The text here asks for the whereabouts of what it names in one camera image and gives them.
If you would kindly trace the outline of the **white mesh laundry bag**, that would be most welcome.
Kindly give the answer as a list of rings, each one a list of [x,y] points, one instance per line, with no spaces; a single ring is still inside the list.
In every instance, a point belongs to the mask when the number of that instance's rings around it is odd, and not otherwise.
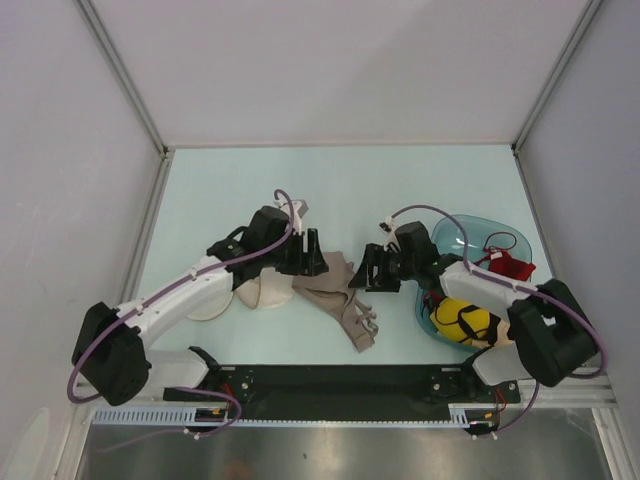
[[[251,310],[274,309],[286,304],[294,295],[293,277],[277,272],[274,268],[263,269],[255,279],[249,280],[234,292],[226,292],[204,303],[187,318],[192,321],[209,321],[222,315],[234,298],[238,298]]]

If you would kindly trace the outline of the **beige bra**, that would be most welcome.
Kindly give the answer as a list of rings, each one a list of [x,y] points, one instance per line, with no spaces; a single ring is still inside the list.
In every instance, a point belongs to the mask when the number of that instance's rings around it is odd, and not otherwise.
[[[321,275],[295,277],[293,290],[331,316],[358,353],[371,348],[379,332],[377,314],[357,297],[349,283],[355,276],[353,263],[342,252],[326,253],[329,270]]]

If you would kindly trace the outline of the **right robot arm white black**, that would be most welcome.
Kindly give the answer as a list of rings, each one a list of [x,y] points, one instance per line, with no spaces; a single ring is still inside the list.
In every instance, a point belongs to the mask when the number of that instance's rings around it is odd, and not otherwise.
[[[479,268],[465,256],[441,253],[420,222],[389,228],[385,245],[369,243],[350,285],[368,292],[397,292],[414,281],[445,300],[462,300],[506,325],[508,342],[489,340],[461,376],[463,393],[484,401],[497,385],[533,379],[554,387],[604,349],[566,284],[542,285]]]

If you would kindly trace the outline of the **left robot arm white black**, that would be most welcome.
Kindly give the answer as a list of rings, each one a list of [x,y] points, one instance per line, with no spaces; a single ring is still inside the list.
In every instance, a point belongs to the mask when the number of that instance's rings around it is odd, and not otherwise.
[[[265,275],[279,281],[314,277],[329,267],[318,232],[302,227],[303,200],[263,206],[250,223],[209,247],[187,272],[168,285],[117,307],[99,302],[85,314],[71,363],[67,394],[83,377],[112,406],[143,391],[158,391],[167,400],[196,396],[207,400],[221,387],[219,365],[200,347],[163,351],[155,342],[180,321],[206,321],[221,315],[237,289],[258,285]]]

